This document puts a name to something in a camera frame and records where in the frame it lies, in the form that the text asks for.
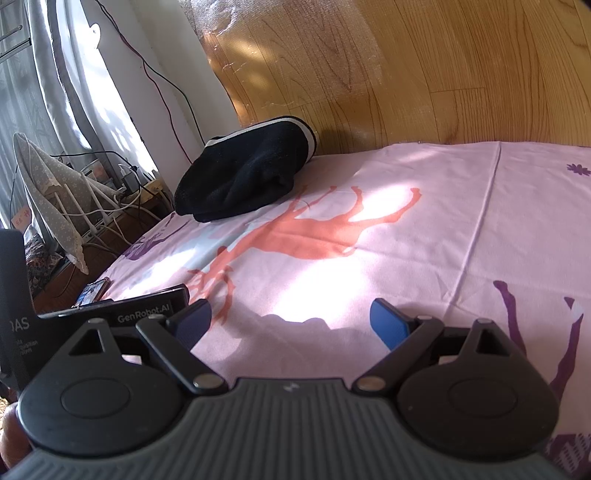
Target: bed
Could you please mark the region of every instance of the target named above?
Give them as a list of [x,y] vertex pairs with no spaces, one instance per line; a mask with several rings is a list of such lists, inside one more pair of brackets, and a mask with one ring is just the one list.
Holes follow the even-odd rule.
[[242,216],[165,218],[106,271],[106,297],[184,283],[214,317],[192,352],[237,377],[342,377],[388,353],[369,306],[496,321],[561,401],[546,454],[591,453],[591,155],[558,145],[398,144],[312,159]]

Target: folded black garment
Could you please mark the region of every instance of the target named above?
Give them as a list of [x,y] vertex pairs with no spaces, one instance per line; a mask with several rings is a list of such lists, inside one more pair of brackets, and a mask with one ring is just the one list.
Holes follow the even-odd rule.
[[211,222],[275,202],[315,150],[314,132],[294,116],[212,139],[178,184],[176,211]]

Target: purple deer print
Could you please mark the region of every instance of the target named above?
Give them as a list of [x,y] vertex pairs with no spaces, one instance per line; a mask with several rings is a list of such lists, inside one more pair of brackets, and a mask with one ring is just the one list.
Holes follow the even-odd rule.
[[[519,325],[517,323],[517,303],[515,297],[509,291],[507,283],[501,280],[493,282],[495,288],[501,293],[503,302],[507,309],[507,320],[509,325],[509,337],[527,355],[525,343]],[[577,301],[571,297],[565,297],[573,319],[570,328],[569,345],[560,362],[558,363],[556,376],[550,382],[550,388],[554,391],[558,401],[562,400],[564,389],[570,377],[573,375],[574,366],[579,346],[579,336],[584,313]],[[591,471],[591,435],[589,434],[559,434],[548,443],[545,454],[564,469],[569,475],[579,477]]]

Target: white trim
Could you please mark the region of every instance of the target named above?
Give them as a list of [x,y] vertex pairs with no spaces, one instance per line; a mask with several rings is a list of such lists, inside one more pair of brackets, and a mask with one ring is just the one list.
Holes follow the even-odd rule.
[[227,135],[222,138],[215,138],[215,139],[212,138],[210,141],[208,141],[205,144],[205,146],[209,147],[211,145],[215,145],[217,143],[223,142],[224,140],[228,140],[229,138],[237,137],[238,135],[249,132],[251,130],[256,130],[257,128],[260,128],[260,127],[265,127],[267,125],[276,124],[278,122],[285,122],[285,121],[296,124],[304,132],[304,135],[306,136],[306,140],[308,141],[308,158],[306,158],[306,162],[308,162],[308,160],[312,158],[312,155],[314,155],[314,150],[316,147],[316,140],[314,139],[314,134],[312,133],[310,128],[304,122],[301,122],[295,118],[284,117],[284,116],[281,116],[279,118],[274,118],[273,120],[269,120],[268,122],[263,122],[260,124],[253,125],[251,127],[247,127],[242,130],[238,130],[237,132],[234,132],[233,134]]

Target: finger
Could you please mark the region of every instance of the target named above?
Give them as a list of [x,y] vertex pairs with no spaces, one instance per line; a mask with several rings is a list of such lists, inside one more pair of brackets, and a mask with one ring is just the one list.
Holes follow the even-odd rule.
[[0,456],[8,468],[12,468],[31,451],[31,444],[17,416],[17,404],[4,411],[4,426],[0,435]]

